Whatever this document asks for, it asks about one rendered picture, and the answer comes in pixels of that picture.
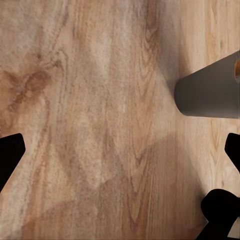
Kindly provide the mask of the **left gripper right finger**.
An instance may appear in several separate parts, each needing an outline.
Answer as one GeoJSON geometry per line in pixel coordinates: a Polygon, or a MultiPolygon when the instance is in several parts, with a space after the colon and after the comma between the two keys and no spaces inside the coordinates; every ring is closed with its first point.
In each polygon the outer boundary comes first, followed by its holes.
{"type": "Polygon", "coordinates": [[[225,152],[240,172],[240,135],[229,133],[225,142],[225,152]]]}

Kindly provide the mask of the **trash can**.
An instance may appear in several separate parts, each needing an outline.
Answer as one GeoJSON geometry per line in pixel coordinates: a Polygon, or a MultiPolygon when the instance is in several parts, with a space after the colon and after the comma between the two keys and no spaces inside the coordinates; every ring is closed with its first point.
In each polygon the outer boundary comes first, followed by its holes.
{"type": "Polygon", "coordinates": [[[240,50],[186,77],[175,86],[179,111],[187,117],[240,120],[240,50]]]}

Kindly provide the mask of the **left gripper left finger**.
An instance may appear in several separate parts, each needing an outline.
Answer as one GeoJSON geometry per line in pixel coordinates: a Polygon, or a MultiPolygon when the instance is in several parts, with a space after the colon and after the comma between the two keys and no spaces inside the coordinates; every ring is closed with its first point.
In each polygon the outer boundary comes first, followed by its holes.
{"type": "Polygon", "coordinates": [[[0,138],[0,192],[25,152],[25,142],[21,133],[0,138]]]}

